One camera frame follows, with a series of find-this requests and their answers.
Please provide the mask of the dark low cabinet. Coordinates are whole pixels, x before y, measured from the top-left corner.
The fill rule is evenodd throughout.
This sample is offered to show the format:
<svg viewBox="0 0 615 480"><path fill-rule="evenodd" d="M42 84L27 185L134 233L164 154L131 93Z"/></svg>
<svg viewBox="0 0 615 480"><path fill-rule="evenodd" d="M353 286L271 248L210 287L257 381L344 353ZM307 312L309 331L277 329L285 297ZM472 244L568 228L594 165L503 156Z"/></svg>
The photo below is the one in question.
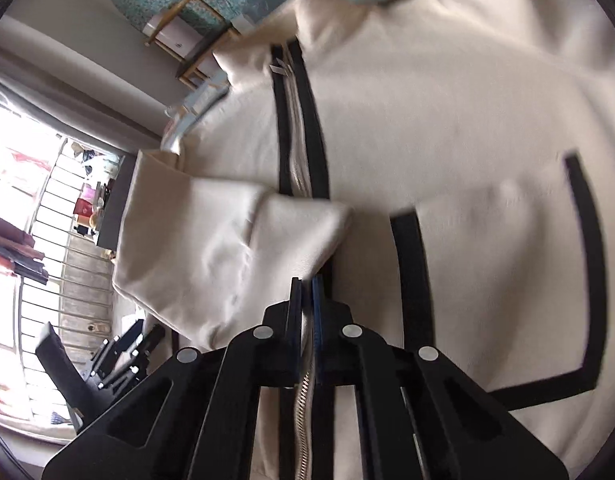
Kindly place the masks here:
<svg viewBox="0 0 615 480"><path fill-rule="evenodd" d="M99 217L99 230L96 245L103 249L116 251L120 237L121 222L129 196L132 176L137 162L135 155L126 155L121 163L109 200Z"/></svg>

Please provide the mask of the metal window railing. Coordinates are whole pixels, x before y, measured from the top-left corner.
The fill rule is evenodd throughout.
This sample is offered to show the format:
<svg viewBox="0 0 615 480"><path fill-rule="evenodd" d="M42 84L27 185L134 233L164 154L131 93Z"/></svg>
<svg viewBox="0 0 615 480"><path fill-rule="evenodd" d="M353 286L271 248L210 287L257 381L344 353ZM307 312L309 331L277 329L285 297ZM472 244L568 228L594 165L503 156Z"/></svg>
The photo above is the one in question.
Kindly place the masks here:
<svg viewBox="0 0 615 480"><path fill-rule="evenodd" d="M70 138L62 139L30 219L30 234L45 254L48 280L23 280L16 310L18 350L34 417L66 415L65 400L34 353L44 325L52 325L78 370L112 334L112 262L94 235L77 231L73 209L85 189L86 171L76 162L71 144Z"/></svg>

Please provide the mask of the grey curtain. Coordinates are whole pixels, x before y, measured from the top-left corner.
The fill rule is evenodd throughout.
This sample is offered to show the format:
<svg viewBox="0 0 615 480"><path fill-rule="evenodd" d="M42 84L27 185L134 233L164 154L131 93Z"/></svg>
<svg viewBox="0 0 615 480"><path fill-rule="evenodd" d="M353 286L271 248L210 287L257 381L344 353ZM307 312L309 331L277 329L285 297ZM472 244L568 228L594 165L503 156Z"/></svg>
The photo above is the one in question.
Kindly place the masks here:
<svg viewBox="0 0 615 480"><path fill-rule="evenodd" d="M155 150L161 138L0 47L0 104L114 153Z"/></svg>

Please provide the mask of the wooden chair black seat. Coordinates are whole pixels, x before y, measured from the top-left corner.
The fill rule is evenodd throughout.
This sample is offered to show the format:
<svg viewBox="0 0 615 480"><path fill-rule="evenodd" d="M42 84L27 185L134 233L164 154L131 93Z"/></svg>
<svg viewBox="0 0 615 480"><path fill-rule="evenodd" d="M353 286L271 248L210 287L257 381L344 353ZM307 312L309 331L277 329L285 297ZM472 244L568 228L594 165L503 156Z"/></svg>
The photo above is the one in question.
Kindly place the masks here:
<svg viewBox="0 0 615 480"><path fill-rule="evenodd" d="M189 3L201 8L218 21L206 34L200 34L180 14ZM175 78L190 90L208 84L219 72L214 51L239 38L240 32L213 6L204 0L179 0L156 14L142 30L147 47L154 44L178 62Z"/></svg>

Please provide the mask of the beige zip jacket black trim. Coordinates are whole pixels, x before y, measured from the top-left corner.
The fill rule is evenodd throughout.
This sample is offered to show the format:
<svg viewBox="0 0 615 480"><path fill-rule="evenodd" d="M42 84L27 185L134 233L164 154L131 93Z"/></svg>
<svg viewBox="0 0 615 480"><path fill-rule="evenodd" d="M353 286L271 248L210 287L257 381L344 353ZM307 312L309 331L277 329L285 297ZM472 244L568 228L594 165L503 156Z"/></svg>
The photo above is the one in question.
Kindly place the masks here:
<svg viewBox="0 0 615 480"><path fill-rule="evenodd" d="M615 0L288 0L138 156L113 284L196 348L320 276L615 479Z"/></svg>

